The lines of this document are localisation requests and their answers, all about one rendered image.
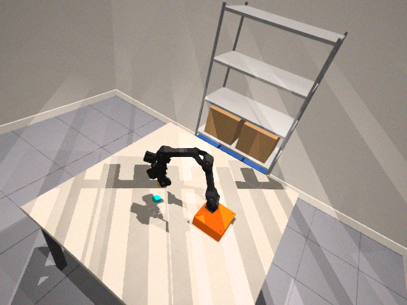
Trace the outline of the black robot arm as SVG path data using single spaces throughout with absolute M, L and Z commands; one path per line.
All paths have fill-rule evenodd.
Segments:
M 199 155 L 203 156 L 203 159 L 201 159 Z M 167 163 L 170 163 L 172 157 L 192 157 L 202 167 L 207 181 L 207 189 L 205 192 L 207 204 L 205 208 L 213 214 L 218 209 L 220 199 L 220 195 L 214 186 L 214 176 L 212 171 L 214 157 L 197 147 L 171 148 L 170 146 L 161 146 L 156 153 L 146 151 L 143 161 L 152 164 L 157 161 L 158 168 L 166 168 Z M 160 176 L 160 172 L 157 170 L 156 165 L 147 170 L 147 173 L 149 178 L 153 180 L 156 179 L 157 176 Z

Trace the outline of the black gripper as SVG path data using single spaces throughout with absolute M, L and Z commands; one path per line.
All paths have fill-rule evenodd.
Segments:
M 166 174 L 167 174 L 166 170 L 168 170 L 168 168 L 167 168 L 167 167 L 166 167 L 166 168 L 158 168 L 158 167 L 157 167 L 157 162 L 154 163 L 154 164 L 151 164 L 151 168 L 155 167 L 155 165 L 156 165 L 157 170 L 160 172 L 160 176 L 159 176 L 159 177 L 157 176 L 157 180 L 158 180 L 158 182 L 160 183 L 160 186 L 161 186 L 161 187 L 170 186 L 170 185 L 171 185 L 171 181 L 170 181 L 170 179 L 166 176 Z

